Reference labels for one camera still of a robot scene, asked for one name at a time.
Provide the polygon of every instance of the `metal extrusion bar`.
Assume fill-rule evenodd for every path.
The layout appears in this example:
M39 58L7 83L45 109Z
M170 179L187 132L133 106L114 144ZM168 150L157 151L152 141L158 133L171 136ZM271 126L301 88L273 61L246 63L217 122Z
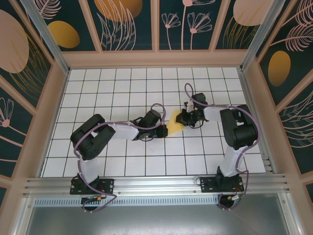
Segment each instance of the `metal extrusion bar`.
M285 0L274 0L272 2L267 14L264 16L262 24L260 25L258 31L252 39L252 42L247 50L247 53L245 54L245 57L243 58L243 61L241 63L243 71L246 71L249 67L251 61L255 57L258 49L262 45L277 16L283 8L284 3Z
M203 195L196 184L198 176L116 177L113 193L118 196ZM246 175L241 175L246 183ZM28 179L24 197L73 197L69 194L71 178ZM282 193L289 188L284 174L250 174L247 193ZM217 195L221 192L206 193Z
M36 5L35 1L30 0L21 0L21 4L25 8L25 11L30 16L32 22L34 23L36 29L39 31L40 35L44 39L45 43L49 47L51 53L53 54L56 61L59 63L61 69L64 73L68 74L68 66L65 61L65 58L62 55L62 52L55 42L54 37L51 35L45 21L41 17Z

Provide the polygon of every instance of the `grid tile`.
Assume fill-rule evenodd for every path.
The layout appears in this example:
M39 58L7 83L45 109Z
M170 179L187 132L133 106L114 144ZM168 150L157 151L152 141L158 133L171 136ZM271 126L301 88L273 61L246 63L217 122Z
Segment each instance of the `grid tile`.
M187 175L205 175L204 155L186 156Z
M113 93L97 94L96 107L111 107Z
M105 120L128 121L143 117L153 103L161 103L169 120L172 112L181 110L188 101L184 92L186 82L197 93L204 93L209 104L245 103L235 72L234 68L71 70L43 177L70 177L77 173L69 138L93 114L100 114ZM161 107L154 109L162 115ZM223 135L222 125L209 121L202 128L185 127L183 132L165 139L111 140L97 159L98 174L106 177L215 174L227 146ZM247 152L240 170L246 169L246 165L251 173L265 171L258 146Z
M58 122L74 122L77 108L61 108Z
M162 68L162 78L163 79L177 79L177 69L176 68Z
M192 74L194 79L209 78L206 68L192 68Z
M143 176L145 175L145 157L127 157L125 176Z
M185 175L186 161L184 156L166 156L166 175Z
M99 82L99 93L113 93L114 81L100 81Z
M115 80L116 69L101 70L100 80Z
M146 80L132 81L131 92L146 92Z
M86 70L85 74L85 81L97 81L100 79L100 72L99 69L93 69L93 70Z
M225 78L239 78L236 68L223 68Z
M147 69L132 69L132 80L145 80Z
M124 176L125 175L125 157L107 157L104 176Z
M94 107L97 94L81 94L78 107Z
M84 81L82 93L97 93L98 81Z
M67 83L66 94L79 94L82 91L83 81L73 81Z
M69 81L83 81L86 70L71 70L68 80Z
M131 69L116 69L116 80L130 80L131 79Z
M146 157L146 175L147 176L165 175L165 157L164 156Z
M222 68L207 68L209 78L224 78Z
M191 68L177 68L179 79L190 79L193 78Z
M162 92L162 80L147 80L147 92Z
M161 68L148 68L147 79L161 79L162 69Z

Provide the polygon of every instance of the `pink line drawing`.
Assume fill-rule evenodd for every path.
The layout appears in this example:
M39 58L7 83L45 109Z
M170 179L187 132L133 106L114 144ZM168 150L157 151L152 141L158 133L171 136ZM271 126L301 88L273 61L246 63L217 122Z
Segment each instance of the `pink line drawing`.
M17 133L26 136L25 133L15 129L14 127L10 125L10 119L12 117L13 108L14 108L14 102L12 100L8 99L7 103L5 103L4 98L3 97L0 98L0 127L3 127L3 128L9 127L12 130L16 131ZM3 136L0 136L0 139L7 141L8 143L14 144L16 146L19 146L19 147L23 146L22 144L12 141Z
M168 29L180 26L180 21L179 21L179 18L177 16L177 13L175 13L175 14L170 13L168 16L166 13L164 13L161 16L162 16L163 23L166 27L168 46L169 46L170 50L172 50L171 43L170 43L170 37L168 34Z
M185 15L186 8L189 6L200 6L214 3L215 0L182 0L182 4L184 4L184 12L182 14L182 26L181 26L181 50L184 50L184 25L185 25Z
M188 18L188 25L191 32L191 39L190 39L190 50L192 50L192 39L193 35L196 33L203 33L212 30L212 25L209 24L211 19L209 17L210 13L202 14L199 13L197 17L195 17L195 13L189 13Z

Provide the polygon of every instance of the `black grid line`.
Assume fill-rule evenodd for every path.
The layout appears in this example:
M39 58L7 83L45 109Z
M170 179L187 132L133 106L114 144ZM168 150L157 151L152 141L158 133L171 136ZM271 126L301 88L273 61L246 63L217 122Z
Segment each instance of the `black grid line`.
M112 106L111 106L110 120L112 119L113 99L114 99L114 87L115 87L115 79L114 79L114 86L113 86L113 96L112 96ZM104 173L103 173L104 176L105 176L105 174L106 174L106 169L107 169L108 148L109 148L109 145L107 144L107 149L106 149L106 151L107 151L107 152L106 152L106 163L105 163Z
M176 69L176 72L177 72L177 84L178 84L179 105L180 105L180 109L181 109L182 105L181 105L181 99L180 99L178 69ZM186 171L186 174L187 174L187 161L186 161L186 150L185 150L184 131L182 131L181 134L182 134L182 144L183 144L183 147L184 147L185 171Z
M203 157L204 157L204 163L205 163L205 172L206 172L206 174L207 174L207 166L206 166L206 159L205 159L205 151L204 151L202 127L200 127L200 133L201 133L201 141L202 141L202 148L203 148Z
M171 139L174 139L174 138L200 138L201 136L185 136L185 137L183 137L183 136L169 136L169 137L167 137L167 138L171 138ZM223 136L202 136L202 137L204 137L204 138L206 138L206 137L223 137ZM69 138L68 139L53 139L53 140L69 140Z
M86 76L86 71L87 71L87 70L85 70L85 74L84 74L84 81L83 81L83 85L82 85L82 89L81 89L81 91L83 91L84 82L85 82L85 76ZM77 113L78 113L78 109L76 110L75 120L76 120L76 118L77 118ZM70 148L70 143L69 143L69 145L68 145L68 150L67 150L67 158L68 158L69 148ZM65 173L66 166L67 166L67 159L66 159L66 161L65 161L65 165L64 165L63 177L64 177L64 173Z
M129 82L129 99L128 99L128 114L127 114L127 120L129 121L129 106L131 103L131 87L132 87L132 80L130 80ZM126 140L126 145L125 145L125 169L124 169L124 176L126 176L126 160L127 160L127 143L128 140Z
M162 105L164 105L164 95L163 95L163 68L161 69L161 78L162 78ZM165 159L165 175L167 175L166 172L166 145L164 140L164 159Z
M147 111L147 87L148 87L148 69L146 68L146 108ZM145 142L145 176L147 176L147 142Z
M97 98L98 98L98 91L99 91L101 73L102 73L102 70L100 70L99 81L98 81L98 88L97 88L97 95L96 95L96 100L95 100L95 102L94 102L93 115L95 115L95 111L96 111L96 103L97 103Z

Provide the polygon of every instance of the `metal base plate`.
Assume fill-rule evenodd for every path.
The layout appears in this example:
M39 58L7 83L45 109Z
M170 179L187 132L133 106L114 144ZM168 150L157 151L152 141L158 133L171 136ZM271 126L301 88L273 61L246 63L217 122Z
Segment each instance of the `metal base plate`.
M241 177L237 178L235 185L244 191L244 184ZM235 187L219 188L216 177L200 177L201 192L236 192Z
M114 179L100 179L96 190L113 193ZM74 179L71 181L70 191L71 195L95 195L97 194L90 188L88 188L80 179Z

